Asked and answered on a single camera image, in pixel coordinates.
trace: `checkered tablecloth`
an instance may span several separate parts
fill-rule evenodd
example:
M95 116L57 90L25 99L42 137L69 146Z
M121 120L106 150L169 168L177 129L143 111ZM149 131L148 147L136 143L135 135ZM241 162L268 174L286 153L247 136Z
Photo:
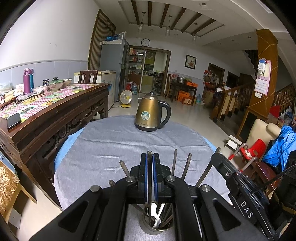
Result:
M0 111L0 117L7 119L18 112L23 122L51 104L95 85L70 85L57 91L45 91L44 94L24 100L20 104L10 103Z

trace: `wooden pillar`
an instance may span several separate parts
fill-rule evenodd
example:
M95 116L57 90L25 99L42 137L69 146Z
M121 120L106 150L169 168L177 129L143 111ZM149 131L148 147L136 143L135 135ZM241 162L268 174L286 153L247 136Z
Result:
M258 37L258 59L265 58L271 61L271 76L267 96L261 98L255 96L253 91L249 109L255 111L262 117L267 118L270 107L274 100L274 92L278 71L277 39L269 29L256 30Z
M256 30L258 37L258 59L265 58L271 61L271 76L268 86L267 96L262 95L261 98L255 96L253 90L250 104L245 112L244 119L236 135L237 138L246 141L252 128L255 116L263 121L267 120L270 107L274 100L274 92L277 81L278 71L278 51L277 39L269 29Z

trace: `kettle base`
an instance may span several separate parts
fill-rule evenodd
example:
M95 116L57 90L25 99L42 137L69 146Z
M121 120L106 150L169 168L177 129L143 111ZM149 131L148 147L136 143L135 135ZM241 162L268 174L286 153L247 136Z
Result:
M141 131L156 131L158 129L158 127L153 127L153 128L142 127L142 126L139 126L137 123L135 123L135 127Z

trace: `framed picture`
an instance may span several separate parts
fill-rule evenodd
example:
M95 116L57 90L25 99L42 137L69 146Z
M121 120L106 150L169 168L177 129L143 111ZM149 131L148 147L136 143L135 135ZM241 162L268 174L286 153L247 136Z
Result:
M186 55L185 67L195 69L196 58L190 55Z

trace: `pendant light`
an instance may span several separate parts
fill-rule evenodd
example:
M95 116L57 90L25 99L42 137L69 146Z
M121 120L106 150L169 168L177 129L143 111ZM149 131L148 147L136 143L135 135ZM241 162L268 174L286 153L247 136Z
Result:
M169 21L168 21L168 26L167 26L166 29L165 29L165 35L166 35L166 36L169 36L169 35L170 35L170 19L169 19Z
M146 12L142 12L142 13L143 13L143 17L142 17L142 22L141 22L141 24L139 25L138 33L141 33L142 30L143 30L143 27L144 27L143 19L144 19L144 14L145 14Z
M196 39L197 39L197 37L196 37L196 33L194 33L194 34L192 35L192 42L196 42Z
M196 33L194 33L192 35L192 42L196 42L196 39L197 39L197 36L196 36Z

